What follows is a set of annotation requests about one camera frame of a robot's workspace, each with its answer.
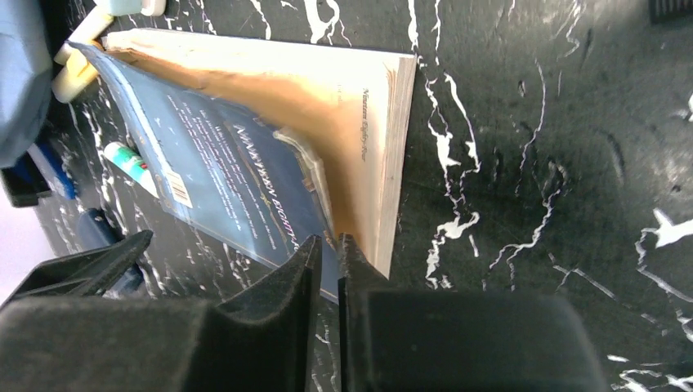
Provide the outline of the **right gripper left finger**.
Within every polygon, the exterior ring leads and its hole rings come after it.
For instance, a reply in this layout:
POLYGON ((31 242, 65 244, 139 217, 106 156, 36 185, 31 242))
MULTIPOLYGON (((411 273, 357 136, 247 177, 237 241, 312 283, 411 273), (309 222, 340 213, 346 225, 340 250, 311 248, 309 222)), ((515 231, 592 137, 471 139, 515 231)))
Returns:
POLYGON ((1 308, 4 391, 304 391, 322 243, 228 301, 104 296, 149 230, 35 267, 1 308))

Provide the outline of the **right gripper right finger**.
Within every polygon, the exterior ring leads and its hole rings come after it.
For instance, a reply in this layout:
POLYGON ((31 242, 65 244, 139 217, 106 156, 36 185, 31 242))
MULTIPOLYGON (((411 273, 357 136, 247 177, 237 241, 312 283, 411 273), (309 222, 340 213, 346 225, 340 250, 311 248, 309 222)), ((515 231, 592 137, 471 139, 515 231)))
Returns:
POLYGON ((559 296, 394 287, 339 239, 345 391, 607 391, 579 315, 559 296))

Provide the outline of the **green white glue stick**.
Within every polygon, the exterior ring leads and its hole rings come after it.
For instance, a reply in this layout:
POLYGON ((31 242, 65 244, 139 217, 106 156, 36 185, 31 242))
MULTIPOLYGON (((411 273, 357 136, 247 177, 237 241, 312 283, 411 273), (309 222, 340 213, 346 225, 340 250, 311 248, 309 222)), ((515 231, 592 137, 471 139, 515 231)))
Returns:
POLYGON ((104 156, 155 198, 159 197, 144 159, 127 145, 114 141, 104 148, 104 156))

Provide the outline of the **dark blue notebook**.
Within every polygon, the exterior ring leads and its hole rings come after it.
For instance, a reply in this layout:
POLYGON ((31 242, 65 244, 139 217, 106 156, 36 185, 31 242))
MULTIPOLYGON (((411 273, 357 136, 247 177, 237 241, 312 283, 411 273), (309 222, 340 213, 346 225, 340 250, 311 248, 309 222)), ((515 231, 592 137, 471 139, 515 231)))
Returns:
POLYGON ((338 295, 338 238, 388 276, 416 60, 167 29, 71 42, 149 166, 164 211, 275 269, 309 236, 338 295))

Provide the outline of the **blue student backpack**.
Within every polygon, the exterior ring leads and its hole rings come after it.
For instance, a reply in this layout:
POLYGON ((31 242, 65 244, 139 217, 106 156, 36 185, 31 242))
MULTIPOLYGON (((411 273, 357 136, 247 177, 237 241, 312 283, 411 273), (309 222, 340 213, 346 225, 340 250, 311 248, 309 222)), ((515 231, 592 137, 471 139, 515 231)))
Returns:
POLYGON ((38 138, 51 102, 52 59, 39 2, 1 2, 1 167, 38 138))

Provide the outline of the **teal eraser case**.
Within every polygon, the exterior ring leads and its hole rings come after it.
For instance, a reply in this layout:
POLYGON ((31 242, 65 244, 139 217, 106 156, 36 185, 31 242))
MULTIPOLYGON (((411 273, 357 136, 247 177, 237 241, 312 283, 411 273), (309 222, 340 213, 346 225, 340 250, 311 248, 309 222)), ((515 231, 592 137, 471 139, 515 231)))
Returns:
POLYGON ((166 0, 94 0, 106 14, 126 16, 140 13, 144 16, 161 16, 166 9, 166 0))

